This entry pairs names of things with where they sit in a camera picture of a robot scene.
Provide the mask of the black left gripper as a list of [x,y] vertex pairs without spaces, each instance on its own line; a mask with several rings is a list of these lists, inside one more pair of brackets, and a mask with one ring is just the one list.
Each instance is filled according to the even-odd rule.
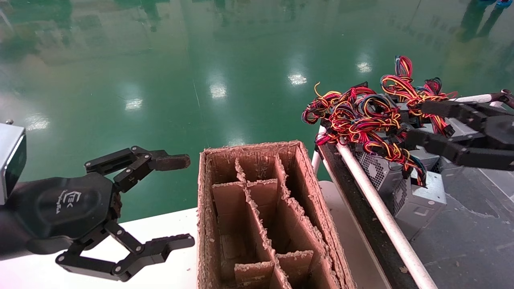
[[119,193],[98,173],[19,183],[4,205],[4,254],[55,254],[86,242],[95,228],[120,217]]

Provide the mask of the left gripper finger dusty pad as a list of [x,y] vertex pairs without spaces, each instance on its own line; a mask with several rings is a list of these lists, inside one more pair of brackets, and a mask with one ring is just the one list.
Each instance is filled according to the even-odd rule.
[[186,169],[190,165],[187,154],[169,155],[165,150],[145,150],[133,146],[117,152],[86,161],[87,173],[96,172],[103,176],[119,172],[113,178],[119,192],[127,192],[152,171],[173,171]]

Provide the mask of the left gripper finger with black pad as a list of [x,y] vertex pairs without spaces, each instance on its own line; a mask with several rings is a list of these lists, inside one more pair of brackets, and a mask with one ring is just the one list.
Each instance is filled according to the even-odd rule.
[[[81,256],[84,250],[100,244],[107,235],[129,251],[125,258],[111,262]],[[67,251],[57,256],[55,262],[74,274],[127,282],[144,267],[166,262],[173,250],[190,248],[194,244],[195,239],[190,234],[153,238],[142,244],[117,222],[106,222],[95,228],[86,242],[73,242]]]

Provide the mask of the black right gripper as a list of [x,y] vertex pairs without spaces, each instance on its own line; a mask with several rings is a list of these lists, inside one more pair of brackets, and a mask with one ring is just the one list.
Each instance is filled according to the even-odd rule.
[[426,101],[423,114],[454,118],[475,131],[469,135],[443,137],[422,130],[407,133],[406,143],[442,156],[457,166],[513,171],[514,117],[502,108],[476,101]]

